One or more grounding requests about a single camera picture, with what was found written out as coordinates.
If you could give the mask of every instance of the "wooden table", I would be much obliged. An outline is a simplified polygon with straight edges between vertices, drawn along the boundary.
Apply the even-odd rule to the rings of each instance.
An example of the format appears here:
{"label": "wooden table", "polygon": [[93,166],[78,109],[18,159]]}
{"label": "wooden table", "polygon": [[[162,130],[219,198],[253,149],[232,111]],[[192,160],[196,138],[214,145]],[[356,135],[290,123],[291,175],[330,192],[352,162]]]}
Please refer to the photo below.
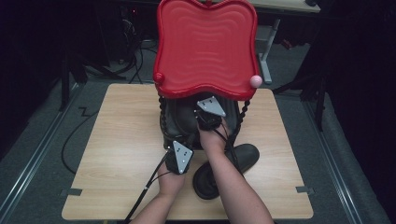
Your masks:
{"label": "wooden table", "polygon": [[[82,192],[68,195],[63,218],[125,219],[165,153],[159,117],[154,86],[109,86],[72,185]],[[245,177],[273,218],[312,217],[307,194],[296,190],[304,182],[270,90],[257,90],[251,100],[235,145],[243,143],[261,153]],[[196,150],[169,219],[227,219],[220,198],[202,200],[192,188],[193,174],[205,161],[205,153]],[[157,192],[153,183],[135,213]]]}
{"label": "wooden table", "polygon": [[[304,0],[248,0],[255,8],[269,8],[287,10],[301,13],[319,13],[318,5],[311,7]],[[256,40],[264,43],[264,48],[260,49],[259,63],[264,77],[264,83],[272,84],[270,69],[268,68],[267,57],[273,45],[276,32],[280,23],[280,18],[276,18],[272,26],[259,26],[257,30]]]}

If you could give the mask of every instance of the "left hand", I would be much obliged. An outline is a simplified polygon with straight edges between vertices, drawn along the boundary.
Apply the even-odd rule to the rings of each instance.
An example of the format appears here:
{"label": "left hand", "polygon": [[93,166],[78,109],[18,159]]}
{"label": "left hand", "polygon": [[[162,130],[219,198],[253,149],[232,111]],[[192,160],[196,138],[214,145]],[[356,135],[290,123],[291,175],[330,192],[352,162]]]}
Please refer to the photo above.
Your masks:
{"label": "left hand", "polygon": [[[166,168],[164,162],[158,170],[158,175],[162,175],[168,172],[169,171]],[[169,173],[159,177],[158,181],[160,183],[160,194],[176,198],[176,196],[184,186],[185,177],[185,175],[175,175],[174,173]]]}
{"label": "left hand", "polygon": [[[203,131],[199,128],[198,131],[200,135],[201,146],[204,149],[206,155],[216,153],[216,154],[224,154],[224,148],[226,142],[214,131]],[[217,131],[223,135],[225,138],[228,138],[227,133],[229,133],[228,125],[225,119],[222,119],[221,125],[217,128]]]}

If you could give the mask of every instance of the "person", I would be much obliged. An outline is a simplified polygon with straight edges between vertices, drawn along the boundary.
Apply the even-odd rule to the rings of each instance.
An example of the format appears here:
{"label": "person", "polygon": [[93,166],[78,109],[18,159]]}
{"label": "person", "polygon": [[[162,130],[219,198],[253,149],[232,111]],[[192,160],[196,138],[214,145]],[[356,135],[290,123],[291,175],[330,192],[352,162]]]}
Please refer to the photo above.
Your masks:
{"label": "person", "polygon": [[[233,224],[263,223],[274,221],[262,199],[242,177],[224,154],[225,141],[213,131],[200,133],[201,146],[212,167],[219,195],[228,219]],[[226,136],[227,124],[223,120],[217,131]],[[163,164],[158,175],[167,173]],[[160,191],[131,221],[131,224],[164,223],[169,210],[184,185],[185,176],[167,174],[159,178]]]}

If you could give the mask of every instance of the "forearm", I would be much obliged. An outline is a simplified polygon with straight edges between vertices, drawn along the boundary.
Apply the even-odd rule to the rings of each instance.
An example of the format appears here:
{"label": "forearm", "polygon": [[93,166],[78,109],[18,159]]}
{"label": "forearm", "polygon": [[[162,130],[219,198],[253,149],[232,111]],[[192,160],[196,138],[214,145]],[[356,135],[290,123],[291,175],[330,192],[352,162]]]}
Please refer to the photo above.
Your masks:
{"label": "forearm", "polygon": [[274,223],[267,207],[227,157],[207,150],[221,201],[232,223]]}
{"label": "forearm", "polygon": [[170,195],[157,194],[130,224],[163,224],[166,221],[174,200],[175,197]]}

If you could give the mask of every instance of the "shoe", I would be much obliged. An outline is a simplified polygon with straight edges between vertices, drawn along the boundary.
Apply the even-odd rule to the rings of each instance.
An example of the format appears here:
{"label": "shoe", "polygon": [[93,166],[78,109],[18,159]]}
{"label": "shoe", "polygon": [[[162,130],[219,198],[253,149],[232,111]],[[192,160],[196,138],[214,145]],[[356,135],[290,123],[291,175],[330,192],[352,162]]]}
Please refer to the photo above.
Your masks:
{"label": "shoe", "polygon": [[[243,144],[233,149],[238,159],[241,174],[250,169],[260,157],[259,150],[251,144]],[[233,161],[231,150],[225,153],[230,161]],[[219,190],[213,176],[209,161],[204,163],[194,174],[192,186],[195,193],[204,200],[212,200],[219,197]]]}

